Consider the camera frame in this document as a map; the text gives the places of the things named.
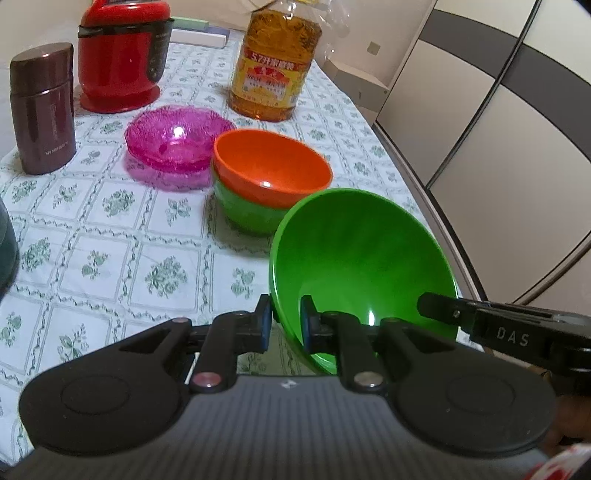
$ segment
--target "stacked bowls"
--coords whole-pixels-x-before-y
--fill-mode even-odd
[[[226,216],[256,235],[275,232],[299,200],[326,189],[332,171],[297,140],[264,130],[231,130],[213,147],[213,188]]]

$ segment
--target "table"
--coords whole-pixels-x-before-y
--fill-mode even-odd
[[[230,110],[227,89],[241,40],[233,32],[221,50],[171,44],[162,96],[147,108],[207,106],[238,128],[294,137],[330,162],[331,187],[390,198],[426,224],[369,125],[316,63],[291,120],[273,124]],[[236,231],[211,188],[179,189],[129,158],[123,133],[137,113],[98,115],[76,101],[77,154],[68,165],[33,177],[22,172],[15,150],[0,161],[0,194],[20,248],[16,282],[0,302],[6,463],[31,449],[18,396],[40,372],[170,318],[203,325],[221,312],[252,310],[268,292],[271,239]],[[269,351],[241,356],[239,371],[312,373],[277,325]]]

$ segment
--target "wall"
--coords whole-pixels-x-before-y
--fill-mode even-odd
[[[363,70],[389,85],[414,41],[432,0],[341,0],[350,15],[350,33],[333,43],[332,60]],[[381,46],[367,52],[370,42]]]
[[[9,102],[10,60],[44,43],[69,41],[76,46],[78,25],[89,5],[89,0],[0,0],[0,157],[15,144]]]
[[[316,60],[330,58],[363,70],[388,85],[417,34],[433,0],[334,0],[349,13],[350,33],[345,38],[325,34]],[[203,18],[216,25],[246,28],[248,16],[241,15],[239,0],[168,0],[173,15]],[[370,42],[381,46],[377,55],[367,52]]]

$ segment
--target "cabinet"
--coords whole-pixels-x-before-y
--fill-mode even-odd
[[[587,252],[530,305],[591,316],[591,252]]]
[[[591,163],[500,86],[431,192],[487,296],[515,301],[587,235]]]
[[[417,42],[377,122],[422,184],[460,138],[493,82],[458,57]]]
[[[426,185],[509,59],[534,0],[439,0],[377,122]]]

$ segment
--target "cooking oil bottle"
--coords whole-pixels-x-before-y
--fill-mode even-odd
[[[322,28],[311,8],[317,0],[277,0],[251,15],[238,57],[230,107],[278,122],[291,117]]]

